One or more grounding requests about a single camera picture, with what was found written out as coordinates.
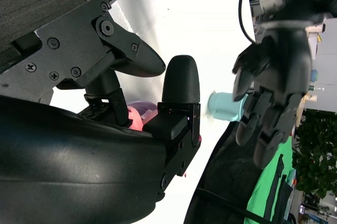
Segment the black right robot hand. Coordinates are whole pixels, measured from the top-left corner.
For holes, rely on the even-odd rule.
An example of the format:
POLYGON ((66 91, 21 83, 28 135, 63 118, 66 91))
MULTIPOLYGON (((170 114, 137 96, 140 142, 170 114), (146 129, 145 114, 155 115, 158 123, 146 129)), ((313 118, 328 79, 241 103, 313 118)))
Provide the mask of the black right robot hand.
POLYGON ((149 215, 200 140, 193 57, 168 64, 90 0, 21 37, 1 73, 1 223, 131 223, 149 215), (164 75, 138 131, 116 73, 164 75))

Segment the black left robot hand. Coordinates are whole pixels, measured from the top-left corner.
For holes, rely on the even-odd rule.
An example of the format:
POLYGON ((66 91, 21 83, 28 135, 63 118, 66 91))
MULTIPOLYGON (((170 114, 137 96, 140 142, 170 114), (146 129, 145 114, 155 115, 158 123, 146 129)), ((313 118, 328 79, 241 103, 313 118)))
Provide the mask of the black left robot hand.
POLYGON ((260 43, 237 57, 233 100, 248 95, 236 133, 244 146, 255 139, 254 163, 263 169, 286 142, 296 122, 296 111, 309 90, 312 57, 306 28, 310 21, 263 23, 260 43))

